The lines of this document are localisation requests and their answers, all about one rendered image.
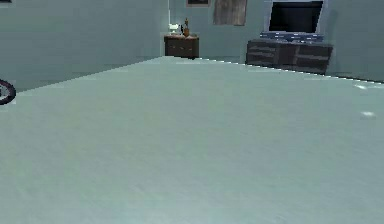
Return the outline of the dark grey chest of drawers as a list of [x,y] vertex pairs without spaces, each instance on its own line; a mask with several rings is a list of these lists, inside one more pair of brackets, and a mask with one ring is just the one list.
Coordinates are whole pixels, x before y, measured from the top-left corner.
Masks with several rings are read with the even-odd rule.
[[332,51],[330,44],[254,39],[247,43],[245,63],[324,75]]

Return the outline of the grey wall hanging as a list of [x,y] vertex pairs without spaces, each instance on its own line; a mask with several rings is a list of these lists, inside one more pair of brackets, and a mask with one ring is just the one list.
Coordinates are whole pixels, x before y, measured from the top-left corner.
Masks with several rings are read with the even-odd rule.
[[213,24],[244,26],[247,0],[215,0]]

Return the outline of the pale grey bed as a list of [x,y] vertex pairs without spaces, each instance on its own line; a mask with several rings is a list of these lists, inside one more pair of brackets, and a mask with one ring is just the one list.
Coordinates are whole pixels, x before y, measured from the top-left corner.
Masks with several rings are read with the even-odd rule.
[[384,84],[161,57],[24,91],[0,224],[384,224]]

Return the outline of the blue patterned cloth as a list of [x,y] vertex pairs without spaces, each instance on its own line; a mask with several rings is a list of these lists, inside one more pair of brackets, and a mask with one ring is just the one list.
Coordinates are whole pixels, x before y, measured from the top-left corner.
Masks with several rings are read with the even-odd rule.
[[322,35],[314,33],[261,32],[259,36],[280,42],[320,43],[324,40]]

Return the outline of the brown bedside cabinet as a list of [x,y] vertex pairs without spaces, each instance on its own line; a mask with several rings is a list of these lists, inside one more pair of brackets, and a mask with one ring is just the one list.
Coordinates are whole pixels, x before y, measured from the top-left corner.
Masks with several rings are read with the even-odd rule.
[[165,55],[188,59],[199,57],[199,38],[183,35],[165,35]]

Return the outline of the black round object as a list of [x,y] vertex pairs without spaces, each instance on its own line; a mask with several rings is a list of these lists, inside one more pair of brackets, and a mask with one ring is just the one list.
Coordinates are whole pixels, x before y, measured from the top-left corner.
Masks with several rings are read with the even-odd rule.
[[15,97],[15,87],[8,81],[0,79],[0,105],[5,105],[12,102]]

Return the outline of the black television set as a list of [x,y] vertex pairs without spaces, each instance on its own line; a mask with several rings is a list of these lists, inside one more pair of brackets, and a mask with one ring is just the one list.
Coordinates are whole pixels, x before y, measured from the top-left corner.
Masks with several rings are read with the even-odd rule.
[[321,31],[320,21],[328,0],[265,0],[264,30],[308,33]]

